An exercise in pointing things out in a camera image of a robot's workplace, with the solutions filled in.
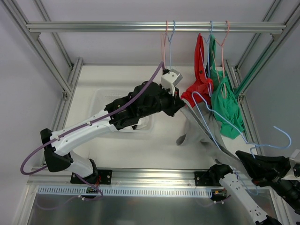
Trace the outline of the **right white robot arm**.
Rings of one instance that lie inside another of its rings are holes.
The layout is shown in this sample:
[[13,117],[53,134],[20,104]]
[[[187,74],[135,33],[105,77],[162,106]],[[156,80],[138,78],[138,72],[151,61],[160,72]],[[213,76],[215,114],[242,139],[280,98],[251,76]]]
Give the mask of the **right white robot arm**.
[[[246,169],[252,183],[259,187],[271,187],[285,202],[300,212],[300,151],[290,157],[267,157],[237,151],[236,155]],[[269,216],[250,197],[233,170],[225,164],[213,165],[208,171],[210,182],[222,186],[241,203],[248,219],[254,225],[278,225],[277,219]]]

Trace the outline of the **aluminium frame right post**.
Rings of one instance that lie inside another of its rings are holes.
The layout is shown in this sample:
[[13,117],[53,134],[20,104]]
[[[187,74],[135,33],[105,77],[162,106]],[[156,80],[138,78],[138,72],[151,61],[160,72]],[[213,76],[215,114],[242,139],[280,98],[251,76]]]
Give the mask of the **aluminium frame right post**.
[[300,2],[298,0],[272,0],[260,23],[277,23],[282,28],[266,28],[250,36],[236,60],[225,57],[225,70],[236,98],[244,96],[254,79],[266,68],[271,59],[300,24]]

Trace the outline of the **aluminium frame post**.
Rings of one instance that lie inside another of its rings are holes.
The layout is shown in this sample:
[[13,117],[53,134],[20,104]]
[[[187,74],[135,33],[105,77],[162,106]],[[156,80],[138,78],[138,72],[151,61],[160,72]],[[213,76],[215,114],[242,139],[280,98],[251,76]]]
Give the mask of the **aluminium frame post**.
[[69,77],[65,78],[63,76],[63,73],[60,72],[58,66],[54,62],[54,59],[48,52],[47,48],[43,44],[42,40],[40,39],[41,33],[30,32],[30,29],[28,27],[30,22],[19,4],[15,0],[2,0],[0,2],[0,5],[8,14],[15,26],[18,28],[20,33],[23,35],[24,39],[27,41],[34,53],[41,59],[43,64],[45,64],[47,69],[50,71],[50,73],[62,88],[62,100],[70,101],[75,93],[77,80],[83,66],[83,58],[79,57],[76,59],[76,61],[73,62],[69,54],[67,53],[58,33],[55,32],[51,34],[69,69]]
[[236,60],[225,57],[225,70],[236,98],[244,96],[254,79],[266,68],[271,59],[300,24],[300,2],[298,0],[272,0],[260,23],[277,23],[282,28],[266,28],[250,36]]

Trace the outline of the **aluminium frame left post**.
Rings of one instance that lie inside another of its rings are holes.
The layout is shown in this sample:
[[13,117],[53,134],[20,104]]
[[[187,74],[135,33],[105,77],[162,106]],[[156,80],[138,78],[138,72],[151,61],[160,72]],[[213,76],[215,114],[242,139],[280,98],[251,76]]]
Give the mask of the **aluminium frame left post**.
[[76,59],[76,61],[73,62],[69,54],[67,53],[58,33],[55,32],[51,34],[69,69],[69,77],[65,78],[63,76],[63,73],[60,72],[58,66],[54,62],[54,59],[48,52],[47,48],[43,44],[42,40],[40,39],[41,33],[30,32],[30,29],[28,27],[30,22],[19,4],[15,0],[2,0],[0,2],[0,5],[8,14],[15,26],[18,28],[20,33],[23,35],[24,39],[27,41],[34,53],[41,59],[43,64],[45,64],[47,69],[50,71],[50,73],[62,88],[62,100],[70,101],[75,93],[77,80],[83,66],[83,58],[79,57]]

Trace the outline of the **grey tank top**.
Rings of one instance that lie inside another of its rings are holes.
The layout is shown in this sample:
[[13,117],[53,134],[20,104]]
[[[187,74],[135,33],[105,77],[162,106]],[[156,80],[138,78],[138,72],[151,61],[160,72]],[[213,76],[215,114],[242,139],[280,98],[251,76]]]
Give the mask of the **grey tank top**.
[[184,99],[183,102],[185,106],[180,111],[186,117],[186,123],[183,135],[176,140],[176,144],[178,146],[194,144],[218,165],[229,165],[247,175],[242,162],[226,148],[220,133],[221,123],[216,121],[205,103],[191,106],[187,100]]

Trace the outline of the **green tank top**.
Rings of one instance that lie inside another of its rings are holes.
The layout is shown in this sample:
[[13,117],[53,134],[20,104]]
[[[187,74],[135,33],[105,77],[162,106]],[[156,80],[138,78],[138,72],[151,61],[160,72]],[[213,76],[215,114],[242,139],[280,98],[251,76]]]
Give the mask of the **green tank top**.
[[215,111],[214,116],[217,121],[221,122],[220,133],[231,139],[235,139],[244,131],[243,118],[240,113],[240,108],[232,88],[229,84],[227,76],[223,78],[223,72],[218,70],[220,75],[221,84],[226,84],[227,98],[223,99],[221,87],[216,73],[216,43],[214,36],[210,37],[210,78],[213,80],[213,92],[211,95],[211,106]]

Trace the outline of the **pink hanger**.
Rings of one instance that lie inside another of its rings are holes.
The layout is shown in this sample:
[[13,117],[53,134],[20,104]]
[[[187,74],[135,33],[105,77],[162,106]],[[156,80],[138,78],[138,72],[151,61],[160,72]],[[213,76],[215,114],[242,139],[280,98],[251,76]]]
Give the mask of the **pink hanger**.
[[[226,31],[226,35],[222,41],[222,43],[219,43],[216,39],[214,39],[215,43],[218,44],[221,47],[221,60],[222,60],[222,72],[223,72],[223,78],[225,78],[225,64],[224,64],[224,44],[225,41],[227,39],[227,36],[229,34],[230,31],[230,22],[228,20],[225,21],[227,24],[227,31]],[[216,73],[217,73],[217,79],[219,82],[219,87],[221,87],[221,93],[222,93],[222,97],[223,99],[227,98],[227,89],[226,89],[226,84],[223,83],[221,84],[221,79],[220,79],[220,75],[218,73],[218,70],[216,69]]]
[[166,66],[165,63],[165,51],[166,51],[166,40],[167,40],[167,33],[168,33],[168,21],[165,21],[165,31],[164,33],[160,34],[160,43],[161,43],[161,60],[164,63],[164,68]]

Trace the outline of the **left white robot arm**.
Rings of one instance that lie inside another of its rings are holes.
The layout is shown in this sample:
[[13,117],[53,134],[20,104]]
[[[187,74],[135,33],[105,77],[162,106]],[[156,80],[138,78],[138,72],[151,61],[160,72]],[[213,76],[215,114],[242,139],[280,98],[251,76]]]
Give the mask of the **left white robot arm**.
[[91,118],[65,130],[40,132],[48,171],[69,171],[86,183],[95,184],[99,178],[96,163],[74,153],[74,149],[98,136],[136,125],[140,119],[164,112],[168,116],[185,106],[178,88],[171,93],[155,82],[143,82],[126,96],[107,104]]

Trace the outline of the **white plastic basket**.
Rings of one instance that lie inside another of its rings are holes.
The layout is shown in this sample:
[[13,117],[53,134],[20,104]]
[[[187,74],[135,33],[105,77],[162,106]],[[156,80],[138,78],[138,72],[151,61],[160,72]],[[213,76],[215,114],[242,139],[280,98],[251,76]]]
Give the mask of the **white plastic basket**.
[[[127,96],[132,92],[129,88],[99,88],[93,94],[91,104],[89,108],[89,117],[97,114],[99,111],[105,108],[105,106],[118,98]],[[123,133],[149,133],[154,127],[154,115],[150,115],[139,119],[138,123],[126,127],[119,132]]]

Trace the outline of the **aluminium front rail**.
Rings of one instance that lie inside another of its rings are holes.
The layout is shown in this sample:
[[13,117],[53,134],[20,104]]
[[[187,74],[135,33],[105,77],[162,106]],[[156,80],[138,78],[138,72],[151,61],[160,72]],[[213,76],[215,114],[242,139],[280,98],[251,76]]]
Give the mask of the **aluminium front rail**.
[[[112,172],[102,176],[100,187],[133,188],[219,188],[220,185],[203,177],[206,170],[195,169],[136,169],[111,168]],[[72,173],[50,172],[44,169],[28,177],[27,185],[67,186]]]

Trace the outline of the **red tank top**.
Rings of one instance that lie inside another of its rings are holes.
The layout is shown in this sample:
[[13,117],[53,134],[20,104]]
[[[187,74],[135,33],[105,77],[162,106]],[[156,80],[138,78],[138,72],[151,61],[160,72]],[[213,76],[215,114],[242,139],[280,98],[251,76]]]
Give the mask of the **red tank top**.
[[181,99],[188,101],[194,107],[195,104],[201,103],[203,99],[198,95],[192,95],[198,92],[208,105],[211,105],[211,95],[213,91],[213,80],[208,77],[204,67],[204,43],[201,33],[198,34],[195,52],[194,52],[194,72],[195,82],[182,93]]

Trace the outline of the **aluminium hanging rail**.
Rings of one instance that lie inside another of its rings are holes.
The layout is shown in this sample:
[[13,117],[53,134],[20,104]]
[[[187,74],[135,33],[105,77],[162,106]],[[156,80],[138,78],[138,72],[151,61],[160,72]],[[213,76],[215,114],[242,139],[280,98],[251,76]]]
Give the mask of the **aluminium hanging rail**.
[[287,27],[277,22],[30,22],[30,32],[241,32],[280,34]]

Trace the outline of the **white tank top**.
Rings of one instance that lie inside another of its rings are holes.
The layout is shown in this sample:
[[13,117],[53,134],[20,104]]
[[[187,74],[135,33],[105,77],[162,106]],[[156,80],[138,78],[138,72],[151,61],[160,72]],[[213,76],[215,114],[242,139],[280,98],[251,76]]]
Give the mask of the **white tank top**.
[[124,129],[125,130],[140,130],[140,129],[147,127],[149,124],[149,121],[150,121],[149,117],[141,118],[141,119],[139,119],[137,124],[131,125]]

